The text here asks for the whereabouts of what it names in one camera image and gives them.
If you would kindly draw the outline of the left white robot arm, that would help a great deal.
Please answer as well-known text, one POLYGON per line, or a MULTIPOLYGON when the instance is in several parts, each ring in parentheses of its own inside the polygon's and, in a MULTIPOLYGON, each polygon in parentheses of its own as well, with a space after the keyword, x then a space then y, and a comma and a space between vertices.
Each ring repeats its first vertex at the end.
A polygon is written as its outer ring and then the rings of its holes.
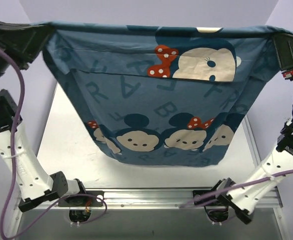
MULTIPOLYGON (((0 21, 0 78, 9 66, 21 78, 53 32, 50 25, 0 21)), ((57 199, 71 207, 85 205, 89 198, 80 180, 68 180, 61 171, 48 174, 39 163, 26 136, 21 108, 7 90, 0 90, 0 156, 21 191, 19 209, 27 212, 57 199)))

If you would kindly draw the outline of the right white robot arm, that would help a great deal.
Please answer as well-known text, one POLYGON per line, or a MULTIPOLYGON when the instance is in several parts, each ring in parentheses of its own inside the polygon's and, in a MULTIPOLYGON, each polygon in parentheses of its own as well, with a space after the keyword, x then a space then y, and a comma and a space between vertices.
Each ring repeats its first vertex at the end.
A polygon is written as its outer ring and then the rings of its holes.
MULTIPOLYGON (((293 35, 273 37, 277 58, 285 80, 293 81, 293 35)), ((293 105, 291 117, 285 122, 270 154, 254 169, 242 184, 230 178, 219 181, 208 192, 209 201, 225 208, 231 207, 245 224, 253 218, 257 203, 286 176, 293 174, 293 105)))

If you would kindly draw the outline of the blue cartoon print pillowcase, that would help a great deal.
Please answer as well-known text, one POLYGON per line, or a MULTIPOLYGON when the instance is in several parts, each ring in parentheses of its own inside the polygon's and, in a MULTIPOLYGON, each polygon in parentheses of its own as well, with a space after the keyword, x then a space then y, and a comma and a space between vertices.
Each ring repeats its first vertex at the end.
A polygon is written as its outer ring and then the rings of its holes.
POLYGON ((280 71, 284 28, 49 21, 42 56, 91 139, 141 166, 207 167, 280 71))

